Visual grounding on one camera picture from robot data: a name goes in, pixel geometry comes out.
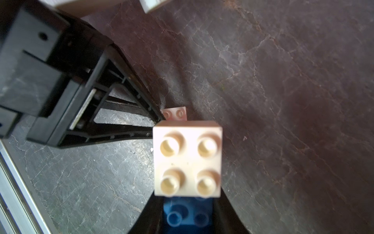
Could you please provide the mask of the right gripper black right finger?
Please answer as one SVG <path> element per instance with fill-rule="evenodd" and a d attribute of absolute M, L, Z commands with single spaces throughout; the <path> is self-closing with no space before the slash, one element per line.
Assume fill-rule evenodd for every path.
<path fill-rule="evenodd" d="M 212 224 L 214 234 L 250 234 L 235 212 L 223 188 L 221 196 L 213 199 Z"/>

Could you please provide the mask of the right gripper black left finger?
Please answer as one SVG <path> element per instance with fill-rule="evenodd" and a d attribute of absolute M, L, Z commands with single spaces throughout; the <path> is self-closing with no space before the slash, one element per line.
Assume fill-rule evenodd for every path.
<path fill-rule="evenodd" d="M 163 204 L 163 197 L 152 194 L 128 234 L 162 234 Z"/>

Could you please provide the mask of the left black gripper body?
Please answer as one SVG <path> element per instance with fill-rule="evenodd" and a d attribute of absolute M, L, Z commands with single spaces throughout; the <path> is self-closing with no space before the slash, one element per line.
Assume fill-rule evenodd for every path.
<path fill-rule="evenodd" d="M 32 116 L 27 139 L 60 146 L 97 92 L 100 58 L 112 45 L 83 20 L 39 1 L 1 1 L 1 138 Z"/>

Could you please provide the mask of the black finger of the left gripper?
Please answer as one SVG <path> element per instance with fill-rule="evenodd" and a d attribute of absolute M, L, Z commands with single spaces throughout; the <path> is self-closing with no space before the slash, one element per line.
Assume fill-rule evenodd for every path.
<path fill-rule="evenodd" d="M 160 108 L 122 52 L 107 47 L 88 80 L 68 86 L 59 101 L 52 146 L 71 148 L 132 139 L 151 139 L 164 120 Z"/>

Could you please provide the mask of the small dark blue lego brick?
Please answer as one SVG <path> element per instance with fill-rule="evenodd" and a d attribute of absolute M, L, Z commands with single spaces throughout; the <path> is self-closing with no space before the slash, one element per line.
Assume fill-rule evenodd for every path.
<path fill-rule="evenodd" d="M 212 214 L 212 198 L 164 198 L 163 233 L 212 234 Z"/>

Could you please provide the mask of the white lego brick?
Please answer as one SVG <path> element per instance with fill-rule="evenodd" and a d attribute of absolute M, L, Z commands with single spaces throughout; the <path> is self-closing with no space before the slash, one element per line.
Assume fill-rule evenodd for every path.
<path fill-rule="evenodd" d="M 166 108 L 161 110 L 167 121 L 187 121 L 187 110 L 185 106 Z"/>
<path fill-rule="evenodd" d="M 161 121 L 153 127 L 154 194 L 221 196 L 223 128 L 214 121 Z"/>

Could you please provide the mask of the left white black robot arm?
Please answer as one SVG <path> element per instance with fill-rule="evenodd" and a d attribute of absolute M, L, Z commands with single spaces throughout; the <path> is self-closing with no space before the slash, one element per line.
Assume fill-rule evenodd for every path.
<path fill-rule="evenodd" d="M 56 148 L 153 137 L 94 120 L 100 109 L 164 120 L 121 49 L 83 20 L 118 4 L 1 1 L 1 138 L 23 116 L 35 118 L 27 140 Z"/>

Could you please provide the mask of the aluminium front rail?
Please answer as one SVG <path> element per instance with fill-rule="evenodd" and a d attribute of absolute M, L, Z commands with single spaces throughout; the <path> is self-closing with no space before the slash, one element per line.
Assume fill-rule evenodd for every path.
<path fill-rule="evenodd" d="M 1 224 L 7 234 L 55 234 L 29 183 L 1 143 Z"/>

